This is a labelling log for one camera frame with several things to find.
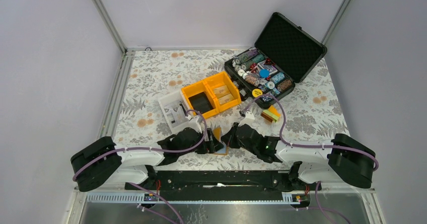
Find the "orange card holder wallet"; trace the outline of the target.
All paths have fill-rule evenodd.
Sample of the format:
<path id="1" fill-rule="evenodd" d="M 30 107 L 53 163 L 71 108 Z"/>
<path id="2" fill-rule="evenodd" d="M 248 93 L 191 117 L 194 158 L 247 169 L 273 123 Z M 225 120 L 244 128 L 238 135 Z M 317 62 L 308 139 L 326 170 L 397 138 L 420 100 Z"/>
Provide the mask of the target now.
<path id="1" fill-rule="evenodd" d="M 209 128 L 208 134 L 209 142 L 212 144 L 212 154 L 217 156 L 227 156 L 229 153 L 229 147 L 221 140 L 222 128 Z"/>

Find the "yellow divided plastic bin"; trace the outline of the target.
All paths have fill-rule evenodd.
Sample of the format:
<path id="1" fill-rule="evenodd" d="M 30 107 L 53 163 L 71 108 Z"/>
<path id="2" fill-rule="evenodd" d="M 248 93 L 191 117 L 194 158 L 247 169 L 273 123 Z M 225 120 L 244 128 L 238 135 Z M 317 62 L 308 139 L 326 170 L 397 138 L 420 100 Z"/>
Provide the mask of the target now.
<path id="1" fill-rule="evenodd" d="M 181 91 L 190 109 L 193 108 L 189 102 L 189 97 L 205 92 L 213 106 L 213 110 L 202 114 L 204 118 L 218 115 L 242 102 L 240 92 L 224 71 L 183 87 Z"/>

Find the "clear plastic card bin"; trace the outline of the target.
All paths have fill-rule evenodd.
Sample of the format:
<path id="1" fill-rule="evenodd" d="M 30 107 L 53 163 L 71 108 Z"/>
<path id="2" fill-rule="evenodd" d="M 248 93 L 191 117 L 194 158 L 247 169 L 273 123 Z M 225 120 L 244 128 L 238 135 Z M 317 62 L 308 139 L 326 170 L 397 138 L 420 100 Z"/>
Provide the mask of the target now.
<path id="1" fill-rule="evenodd" d="M 159 105 L 173 134 L 177 134 L 188 127 L 189 119 L 186 111 L 189 105 L 181 90 L 173 91 L 158 99 Z"/>

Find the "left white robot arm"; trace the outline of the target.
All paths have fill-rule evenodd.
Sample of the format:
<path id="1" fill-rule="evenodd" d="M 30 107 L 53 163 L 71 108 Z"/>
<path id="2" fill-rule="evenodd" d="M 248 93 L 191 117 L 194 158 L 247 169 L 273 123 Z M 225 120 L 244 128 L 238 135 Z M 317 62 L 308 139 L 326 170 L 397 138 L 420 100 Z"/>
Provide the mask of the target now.
<path id="1" fill-rule="evenodd" d="M 214 154 L 222 148 L 210 128 L 198 132 L 188 127 L 153 147 L 119 147 L 105 136 L 74 154 L 70 162 L 73 181 L 82 192 L 125 183 L 151 189 L 156 184 L 155 166 L 170 165 L 185 154 Z"/>

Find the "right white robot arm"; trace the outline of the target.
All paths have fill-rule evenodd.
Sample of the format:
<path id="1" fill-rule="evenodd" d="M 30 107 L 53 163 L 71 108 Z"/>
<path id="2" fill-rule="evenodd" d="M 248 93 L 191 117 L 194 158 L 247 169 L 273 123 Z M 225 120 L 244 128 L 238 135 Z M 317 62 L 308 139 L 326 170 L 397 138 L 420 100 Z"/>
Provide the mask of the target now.
<path id="1" fill-rule="evenodd" d="M 289 183 L 297 190 L 319 181 L 343 181 L 369 189 L 377 169 L 375 152 L 343 133 L 324 141 L 285 143 L 278 136 L 262 135 L 247 124 L 234 123 L 221 141 L 266 163 L 290 162 Z"/>

